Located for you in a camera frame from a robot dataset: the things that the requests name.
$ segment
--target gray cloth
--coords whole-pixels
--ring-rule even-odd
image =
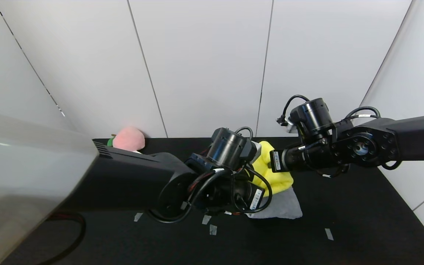
[[[260,206],[263,205],[268,198],[264,198]],[[296,193],[294,193],[293,188],[288,188],[285,191],[282,191],[278,194],[272,196],[272,201],[270,205],[258,212],[258,213],[248,213],[249,218],[286,218],[286,219],[295,219],[302,217],[302,210],[300,209],[299,200],[297,199]]]

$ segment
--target wall seam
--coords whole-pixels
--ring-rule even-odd
[[[163,128],[165,129],[166,138],[168,138],[168,131],[166,131],[165,120],[163,119],[163,114],[161,113],[160,103],[158,102],[158,97],[156,96],[155,88],[153,86],[152,77],[150,75],[150,70],[148,69],[148,64],[146,63],[145,53],[143,52],[142,42],[140,41],[140,36],[138,35],[137,25],[135,24],[135,19],[133,18],[132,7],[130,6],[130,2],[128,0],[128,11],[130,12],[130,16],[132,18],[133,27],[135,29],[135,34],[137,35],[138,45],[140,46],[140,51],[142,52],[143,62],[145,63],[146,72],[148,73],[148,79],[150,80],[150,84],[152,86],[153,95],[155,96],[156,105],[158,106],[158,111],[160,112],[161,122],[163,123]]]
[[[268,40],[266,41],[266,52],[264,55],[264,66],[263,66],[263,78],[261,79],[261,93],[259,94],[258,117],[256,119],[256,131],[255,131],[256,137],[258,137],[259,112],[261,111],[261,100],[263,98],[264,74],[266,73],[266,61],[268,59],[269,36],[271,35],[271,22],[272,22],[273,10],[274,10],[274,0],[272,0],[272,3],[271,3],[271,15],[269,16]]]
[[[382,63],[381,63],[381,65],[379,66],[379,69],[377,69],[377,72],[376,72],[376,74],[375,74],[374,78],[372,79],[372,82],[371,82],[371,84],[369,85],[369,88],[367,89],[367,91],[366,91],[366,92],[365,92],[365,94],[364,94],[364,97],[363,97],[363,99],[362,99],[362,101],[361,101],[361,103],[360,103],[360,107],[362,107],[362,103],[364,102],[365,98],[367,97],[367,95],[369,94],[370,90],[372,89],[372,86],[374,85],[375,80],[377,79],[377,77],[378,77],[378,75],[379,75],[379,73],[380,73],[380,71],[381,71],[381,69],[382,69],[382,66],[384,65],[384,63],[386,62],[386,60],[388,59],[388,57],[390,56],[390,53],[391,53],[391,52],[392,52],[392,50],[393,50],[394,44],[396,43],[397,39],[400,37],[400,33],[401,33],[401,31],[402,31],[402,27],[403,27],[403,25],[406,23],[407,17],[409,16],[409,13],[411,12],[411,10],[412,10],[412,6],[413,6],[413,3],[414,3],[415,1],[416,1],[416,0],[411,0],[410,5],[409,5],[409,8],[407,8],[407,12],[405,13],[405,15],[404,15],[404,17],[403,17],[403,19],[402,19],[402,22],[400,23],[400,27],[399,27],[399,29],[397,30],[397,33],[395,34],[395,37],[394,37],[394,39],[392,40],[392,43],[390,44],[389,50],[387,50],[387,53],[385,54],[385,57],[384,57],[384,59],[382,60]]]
[[[17,40],[17,38],[15,37],[14,33],[11,30],[11,27],[9,26],[9,24],[7,23],[6,19],[3,16],[3,13],[0,10],[0,15],[3,18],[4,23],[6,24],[7,28],[9,29],[9,31],[12,34],[12,37],[15,40],[15,43],[17,43],[17,45],[19,46],[19,49],[21,49],[22,54],[24,54],[25,59],[27,60],[27,62],[29,63],[29,65],[31,66],[32,70],[34,71],[35,75],[37,76],[37,78],[39,79],[40,83],[42,83],[42,86],[45,88],[45,91],[47,91],[47,94],[49,94],[50,98],[52,99],[52,101],[55,103],[55,105],[57,106],[57,108],[59,109],[61,115],[63,115],[64,117],[66,117],[66,115],[64,114],[64,112],[62,111],[62,109],[60,108],[60,106],[57,104],[57,101],[53,98],[52,94],[50,93],[50,91],[47,89],[47,86],[45,86],[44,82],[42,81],[42,79],[39,76],[39,73],[35,70],[34,66],[32,65],[31,61],[29,60],[29,58],[27,57],[27,54],[25,54],[24,50],[21,47],[21,44],[19,43],[19,41]],[[69,122],[70,126],[74,129],[74,125],[71,122],[70,119],[67,119],[67,121]]]

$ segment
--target vent grille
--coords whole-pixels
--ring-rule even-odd
[[[112,159],[112,156],[109,153],[109,151],[107,150],[105,145],[103,145],[102,143],[98,143],[98,142],[94,142],[94,145],[98,149],[99,157]]]

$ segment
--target black cylindrical motor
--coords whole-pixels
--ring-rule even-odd
[[[232,170],[240,168],[240,156],[247,143],[247,138],[226,128],[216,129],[212,136],[212,146],[207,158],[217,166]]]
[[[305,144],[328,136],[328,129],[333,123],[328,107],[322,98],[314,99],[295,107],[289,120],[297,126]]]

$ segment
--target tape strip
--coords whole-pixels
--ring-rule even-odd
[[[212,236],[217,235],[217,226],[211,225],[209,227],[209,235],[212,235]]]
[[[204,218],[202,218],[202,224],[206,225],[209,223],[209,220],[212,218],[212,216],[204,215]]]
[[[135,217],[133,218],[133,221],[134,221],[134,222],[138,222],[138,220],[142,217],[142,215],[143,215],[143,213],[137,213],[137,214],[135,215]]]
[[[331,231],[329,228],[325,228],[326,237],[328,237],[329,240],[334,241],[333,235],[331,234]]]

